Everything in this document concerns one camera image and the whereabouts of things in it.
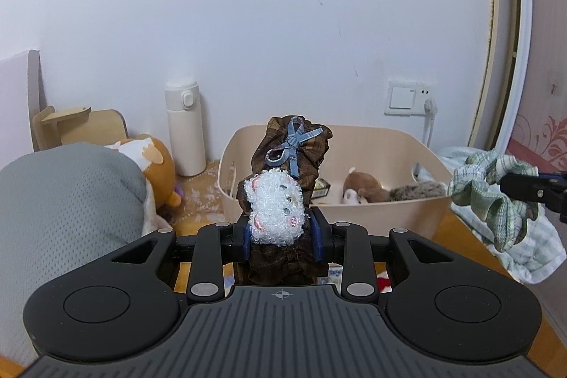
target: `white thermos bottle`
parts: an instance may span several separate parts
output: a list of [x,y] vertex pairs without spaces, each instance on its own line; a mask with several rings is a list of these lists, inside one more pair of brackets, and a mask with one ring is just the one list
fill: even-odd
[[183,177],[200,174],[206,167],[199,85],[195,79],[165,85],[171,155],[175,171]]

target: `blue ribbon bow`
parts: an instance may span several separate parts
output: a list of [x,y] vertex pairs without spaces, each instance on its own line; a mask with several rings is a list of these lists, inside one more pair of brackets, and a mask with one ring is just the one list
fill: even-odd
[[[295,124],[299,124],[299,128],[296,131]],[[270,167],[279,167],[287,159],[289,159],[289,169],[291,170],[291,176],[293,178],[299,178],[299,167],[297,166],[297,148],[299,145],[304,143],[317,135],[322,134],[322,128],[311,130],[305,133],[305,125],[303,124],[303,119],[299,116],[293,116],[287,124],[287,138],[286,140],[276,146],[275,148],[269,150],[266,153],[266,164]],[[275,159],[270,158],[270,154],[276,151],[281,151],[280,157]]]

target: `wooden chair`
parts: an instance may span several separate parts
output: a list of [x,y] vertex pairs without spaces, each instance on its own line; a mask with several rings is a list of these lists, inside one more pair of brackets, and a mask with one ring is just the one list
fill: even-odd
[[32,131],[40,151],[81,141],[104,146],[128,137],[118,111],[91,111],[90,107],[56,111],[48,106],[32,117]]

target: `green plaid cloth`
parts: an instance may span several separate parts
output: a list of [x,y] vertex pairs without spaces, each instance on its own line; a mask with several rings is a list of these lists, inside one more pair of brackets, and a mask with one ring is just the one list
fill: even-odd
[[494,247],[509,250],[526,236],[527,220],[538,217],[535,202],[512,201],[503,192],[490,190],[507,173],[538,176],[537,167],[496,151],[470,155],[464,166],[455,169],[447,188],[456,205],[469,205],[494,234]]

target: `white door frame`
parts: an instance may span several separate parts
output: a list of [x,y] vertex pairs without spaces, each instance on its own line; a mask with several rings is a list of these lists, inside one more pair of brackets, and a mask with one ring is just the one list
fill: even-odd
[[520,0],[520,28],[518,32],[518,46],[515,50],[516,62],[514,65],[514,75],[512,77],[506,111],[494,148],[501,154],[504,154],[506,151],[508,142],[512,136],[512,130],[514,129],[516,116],[518,115],[518,108],[520,107],[524,80],[526,79],[529,44],[531,42],[532,9],[533,0]]

